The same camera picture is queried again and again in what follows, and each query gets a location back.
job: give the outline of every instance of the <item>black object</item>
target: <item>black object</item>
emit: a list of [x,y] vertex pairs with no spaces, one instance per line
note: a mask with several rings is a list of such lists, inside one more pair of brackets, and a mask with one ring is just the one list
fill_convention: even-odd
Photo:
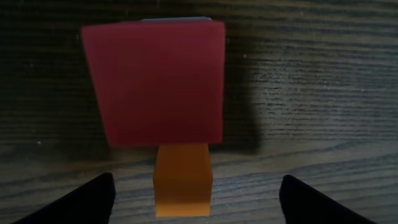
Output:
[[113,176],[104,173],[14,224],[106,224],[115,196]]
[[284,176],[279,200],[286,224],[375,224],[291,175]]

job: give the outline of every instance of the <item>red block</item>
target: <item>red block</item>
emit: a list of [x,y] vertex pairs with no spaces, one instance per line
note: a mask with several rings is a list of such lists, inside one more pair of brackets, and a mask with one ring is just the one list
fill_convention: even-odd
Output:
[[222,141],[222,22],[120,22],[82,33],[110,145]]

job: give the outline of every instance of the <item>wooden table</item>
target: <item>wooden table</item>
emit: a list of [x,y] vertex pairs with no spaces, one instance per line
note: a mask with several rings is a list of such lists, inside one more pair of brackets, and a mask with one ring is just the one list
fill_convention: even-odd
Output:
[[[397,223],[397,10],[393,0],[1,1],[0,223],[102,172],[118,192],[111,223],[284,223],[284,174]],[[156,151],[109,150],[79,29],[177,16],[226,23],[224,144],[211,150],[211,217],[156,220]]]

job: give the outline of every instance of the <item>orange block top face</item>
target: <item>orange block top face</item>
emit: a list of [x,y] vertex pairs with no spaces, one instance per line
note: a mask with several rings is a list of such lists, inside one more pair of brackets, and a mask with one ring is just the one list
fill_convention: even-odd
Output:
[[157,217],[210,215],[212,186],[206,144],[159,147],[154,174]]
[[120,22],[82,33],[110,145],[222,141],[222,22]]

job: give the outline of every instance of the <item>orange block side face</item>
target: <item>orange block side face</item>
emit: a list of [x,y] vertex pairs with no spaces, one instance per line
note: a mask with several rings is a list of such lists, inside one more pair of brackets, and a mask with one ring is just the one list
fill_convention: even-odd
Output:
[[159,147],[154,174],[157,217],[210,215],[212,186],[207,144]]

